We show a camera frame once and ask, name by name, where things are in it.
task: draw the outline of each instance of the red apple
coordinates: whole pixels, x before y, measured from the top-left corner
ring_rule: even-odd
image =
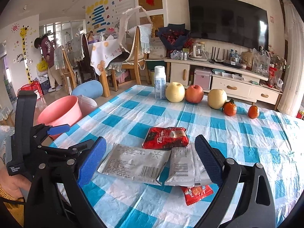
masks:
[[[186,100],[190,103],[197,104],[202,101],[204,96],[204,91],[199,85],[192,85],[186,90]]]

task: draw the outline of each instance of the blue gripper pad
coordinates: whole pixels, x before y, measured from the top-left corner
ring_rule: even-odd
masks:
[[[220,188],[223,184],[223,162],[202,135],[198,135],[195,138],[195,150],[203,163],[210,180],[213,183],[216,183]]]
[[[79,177],[77,183],[80,188],[90,183],[101,159],[105,155],[106,149],[107,142],[105,138],[100,136],[93,144],[90,154],[79,168]]]
[[[62,134],[64,132],[69,132],[70,126],[68,124],[63,124],[59,126],[50,127],[50,129],[47,131],[48,135],[57,135]]]

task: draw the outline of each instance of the blue and white tablecloth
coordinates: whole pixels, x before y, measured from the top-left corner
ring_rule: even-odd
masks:
[[[202,134],[212,147],[239,164],[261,162],[270,182],[277,225],[290,213],[304,189],[304,121],[260,108],[257,119],[247,117],[249,105],[237,103],[237,115],[225,116],[207,104],[155,100],[152,87],[134,86],[97,108],[58,137],[51,146],[67,148],[103,136],[107,152],[114,143],[140,147],[150,127],[185,127],[190,141]],[[161,175],[164,182],[169,164]],[[231,219],[242,190],[238,184],[223,222]],[[216,193],[218,187],[212,184]],[[95,172],[83,187],[107,227],[193,227],[215,194],[186,206],[180,187],[156,186],[117,179]]]

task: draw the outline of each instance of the beige pants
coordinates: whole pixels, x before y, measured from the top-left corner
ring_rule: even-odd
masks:
[[[55,88],[55,81],[58,85],[62,85],[59,69],[55,69],[55,66],[48,69],[47,74],[49,75],[51,88]]]

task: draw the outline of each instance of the blue stool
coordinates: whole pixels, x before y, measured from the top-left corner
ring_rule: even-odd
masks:
[[[72,91],[72,95],[83,95],[91,99],[96,99],[103,94],[103,87],[99,81],[92,80],[85,82]]]

